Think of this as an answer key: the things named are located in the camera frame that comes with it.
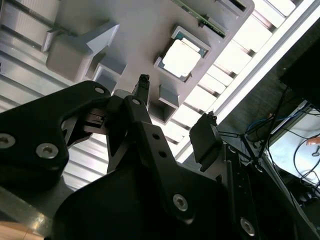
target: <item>wire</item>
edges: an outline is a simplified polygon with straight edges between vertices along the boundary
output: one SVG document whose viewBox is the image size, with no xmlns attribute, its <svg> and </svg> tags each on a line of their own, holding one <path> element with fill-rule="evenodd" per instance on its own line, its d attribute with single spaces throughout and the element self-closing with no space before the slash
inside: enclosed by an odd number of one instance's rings
<svg viewBox="0 0 320 240">
<path fill-rule="evenodd" d="M 292 134 L 294 134 L 294 135 L 296 135 L 296 136 L 298 136 L 298 137 L 300 137 L 300 138 L 302 138 L 302 139 L 307 139 L 307 140 L 309 139 L 308 137 L 301 136 L 301 135 L 295 133 L 294 131 L 291 131 L 291 130 L 286 129 L 286 128 L 284 128 L 284 127 L 282 127 L 282 129 L 283 129 L 283 130 L 286 130 L 286 131 L 288 131 L 289 133 L 292 133 Z"/>
<path fill-rule="evenodd" d="M 314 186 L 313 184 L 311 184 L 312 181 L 309 180 L 311 183 L 307 183 L 307 184 L 310 185 L 309 187 L 314 188 L 314 192 L 313 192 L 314 194 L 316 194 L 316 192 L 318 192 L 318 193 L 320 194 L 320 191 L 318 190 L 318 187 L 320 186 L 320 179 L 319 179 L 319 177 L 318 177 L 318 174 L 317 174 L 315 171 L 312 171 L 311 173 L 314 173 L 316 179 L 318 180 L 318 183 Z"/>
<path fill-rule="evenodd" d="M 271 155 L 271 152 L 270 152 L 270 141 L 269 141 L 269 139 L 268 139 L 268 143 L 267 143 L 266 149 L 267 149 L 267 151 L 268 151 L 268 153 L 269 153 L 269 156 L 270 156 L 270 159 L 271 159 L 271 162 L 272 162 L 272 166 L 273 166 L 273 168 L 274 168 L 274 171 L 275 171 L 276 174 L 279 176 L 279 178 L 281 179 L 282 183 L 283 183 L 285 186 L 287 186 L 287 185 L 285 184 L 284 180 L 282 179 L 282 177 L 280 176 L 280 173 L 277 171 L 275 161 L 274 161 L 274 159 L 273 159 L 273 157 L 272 157 L 272 155 Z M 289 192 L 289 194 L 290 194 L 290 198 L 291 198 L 291 201 L 292 201 L 292 204 L 293 204 L 294 208 L 298 211 L 297 206 L 296 206 L 296 202 L 295 202 L 295 200 L 294 200 L 293 194 L 291 193 L 291 191 L 290 191 L 289 189 L 288 189 L 288 192 Z"/>
<path fill-rule="evenodd" d="M 301 113 L 301 111 L 298 111 L 298 112 L 296 112 L 294 115 L 276 118 L 275 120 L 276 120 L 276 121 L 282 121 L 282 120 L 285 120 L 285 119 L 291 119 L 291 118 L 296 117 L 296 116 L 299 115 L 300 113 Z M 247 133 L 248 131 L 250 131 L 250 129 L 251 129 L 254 125 L 256 125 L 256 124 L 258 124 L 258 123 L 261 123 L 261 122 L 265 122 L 265 121 L 267 121 L 267 120 L 269 120 L 269 119 L 270 119 L 270 118 L 264 118 L 264 119 L 260 119 L 260 120 L 254 121 L 253 123 L 251 123 L 251 124 L 249 125 L 249 127 L 246 129 L 245 132 Z"/>
<path fill-rule="evenodd" d="M 298 170 L 297 168 L 297 164 L 296 164 L 296 156 L 297 156 L 297 152 L 298 150 L 300 149 L 300 147 L 306 142 L 308 141 L 309 139 L 314 139 L 316 137 L 320 136 L 320 133 L 312 136 L 312 137 L 309 137 L 305 140 L 303 140 L 299 145 L 298 147 L 295 149 L 294 151 L 294 154 L 293 154 L 293 165 L 294 165 L 294 168 L 295 170 L 301 175 L 301 179 L 304 179 L 306 176 L 308 176 L 311 172 L 313 172 L 315 170 L 315 168 L 320 164 L 320 158 L 318 159 L 318 161 L 316 162 L 316 164 L 314 165 L 313 168 L 311 168 L 311 170 L 309 170 L 307 173 L 305 173 L 304 175 L 302 175 L 302 173 Z"/>
<path fill-rule="evenodd" d="M 306 112 L 306 111 L 301 111 L 301 113 L 316 116 L 316 117 L 320 118 L 320 113 L 310 113 L 310 112 Z"/>
</svg>

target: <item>black metal bracket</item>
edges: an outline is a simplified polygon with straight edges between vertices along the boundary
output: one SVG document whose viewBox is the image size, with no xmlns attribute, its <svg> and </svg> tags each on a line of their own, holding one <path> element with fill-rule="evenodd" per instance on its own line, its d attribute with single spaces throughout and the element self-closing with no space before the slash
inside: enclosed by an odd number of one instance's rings
<svg viewBox="0 0 320 240">
<path fill-rule="evenodd" d="M 204 172 L 228 192 L 231 220 L 243 239 L 260 239 L 250 180 L 237 153 L 224 144 L 216 161 Z"/>
<path fill-rule="evenodd" d="M 10 136 L 3 141 L 12 145 L 0 149 L 0 184 L 39 189 L 56 183 L 69 160 L 66 142 L 77 120 L 109 97 L 99 83 L 84 81 L 2 113 L 0 133 Z M 81 137 L 90 134 L 82 131 Z"/>
</svg>

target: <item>black cable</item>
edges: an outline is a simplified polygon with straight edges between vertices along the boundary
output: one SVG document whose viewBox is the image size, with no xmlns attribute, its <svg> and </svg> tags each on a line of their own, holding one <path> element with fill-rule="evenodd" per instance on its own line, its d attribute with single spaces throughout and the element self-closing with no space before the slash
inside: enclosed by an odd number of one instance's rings
<svg viewBox="0 0 320 240">
<path fill-rule="evenodd" d="M 294 154 L 293 154 L 293 165 L 294 165 L 295 170 L 301 175 L 301 179 L 304 179 L 306 176 L 308 176 L 311 172 L 313 172 L 313 171 L 315 170 L 315 168 L 320 164 L 320 158 L 318 159 L 318 161 L 316 162 L 316 164 L 314 165 L 314 167 L 311 168 L 310 171 L 308 171 L 307 173 L 305 173 L 304 175 L 302 175 L 302 173 L 299 172 L 299 170 L 298 170 L 298 168 L 297 168 L 297 165 L 296 165 L 296 155 L 297 155 L 297 152 L 298 152 L 298 150 L 300 149 L 300 147 L 301 147 L 306 141 L 308 141 L 309 139 L 314 139 L 314 138 L 316 138 L 316 137 L 318 137 L 318 136 L 320 136 L 320 133 L 317 134 L 317 135 L 314 135 L 314 136 L 312 136 L 312 137 L 309 137 L 309 138 L 307 138 L 307 139 L 305 139 L 305 140 L 303 140 L 303 141 L 298 145 L 298 147 L 295 149 L 295 151 L 294 151 Z"/>
<path fill-rule="evenodd" d="M 280 110 L 281 105 L 282 105 L 282 103 L 283 103 L 283 101 L 284 101 L 284 99 L 285 99 L 286 92 L 288 91 L 288 89 L 289 89 L 289 87 L 287 86 L 287 87 L 285 88 L 285 90 L 283 91 L 283 93 L 282 93 L 282 96 L 281 96 L 281 98 L 280 98 L 280 100 L 279 100 L 278 106 L 276 107 L 276 110 L 275 110 L 275 112 L 274 112 L 274 114 L 273 114 L 273 119 L 272 119 L 272 121 L 271 121 L 271 125 L 270 125 L 269 131 L 268 131 L 268 136 L 267 136 L 267 138 L 265 139 L 265 142 L 262 143 L 262 147 L 261 147 L 260 153 L 259 153 L 259 155 L 258 155 L 258 158 L 261 158 L 261 156 L 263 155 L 263 153 L 264 153 L 264 151 L 265 151 L 265 148 L 266 148 L 266 146 L 267 146 L 267 143 L 269 142 L 269 139 L 270 139 L 272 130 L 273 130 L 273 128 L 275 127 L 275 124 L 276 124 L 276 120 L 277 120 L 277 116 L 278 116 L 279 110 Z"/>
<path fill-rule="evenodd" d="M 306 112 L 306 111 L 301 111 L 301 113 L 316 116 L 316 117 L 320 118 L 320 113 L 310 113 L 310 112 Z"/>
<path fill-rule="evenodd" d="M 275 161 L 271 155 L 271 152 L 270 152 L 270 141 L 268 140 L 268 143 L 267 143 L 267 147 L 266 147 L 268 153 L 269 153 L 269 156 L 270 156 L 270 159 L 271 159 L 271 162 L 272 162 L 272 166 L 274 168 L 274 171 L 276 172 L 276 174 L 279 176 L 279 178 L 281 179 L 282 183 L 287 186 L 284 182 L 284 180 L 282 179 L 282 177 L 280 176 L 280 173 L 277 171 L 277 168 L 276 168 L 276 164 L 275 164 Z M 298 211 L 297 209 L 297 206 L 296 206 L 296 202 L 294 201 L 294 196 L 293 194 L 291 193 L 291 191 L 288 189 L 288 192 L 289 192 L 289 195 L 290 195 L 290 198 L 291 198 L 291 201 L 292 201 L 292 204 L 294 206 L 294 208 Z"/>
<path fill-rule="evenodd" d="M 312 181 L 309 180 L 311 183 L 307 183 L 307 184 L 310 185 L 310 186 L 308 186 L 308 187 L 314 188 L 314 192 L 313 192 L 314 194 L 316 194 L 316 192 L 318 192 L 318 193 L 320 194 L 320 191 L 318 190 L 318 187 L 320 186 L 320 179 L 319 179 L 319 177 L 318 177 L 318 174 L 317 174 L 315 171 L 312 171 L 312 172 L 310 172 L 310 173 L 314 173 L 316 179 L 318 180 L 318 183 L 314 186 L 314 185 L 312 184 Z"/>
<path fill-rule="evenodd" d="M 295 133 L 294 131 L 291 131 L 291 130 L 289 130 L 289 129 L 286 129 L 286 128 L 284 128 L 284 127 L 281 127 L 283 130 L 286 130 L 286 131 L 288 131 L 289 133 L 292 133 L 292 134 L 294 134 L 294 135 L 296 135 L 296 136 L 298 136 L 298 137 L 300 137 L 300 138 L 302 138 L 302 139 L 309 139 L 308 137 L 304 137 L 304 136 L 301 136 L 301 135 L 299 135 L 299 134 L 297 134 L 297 133 Z"/>
</svg>

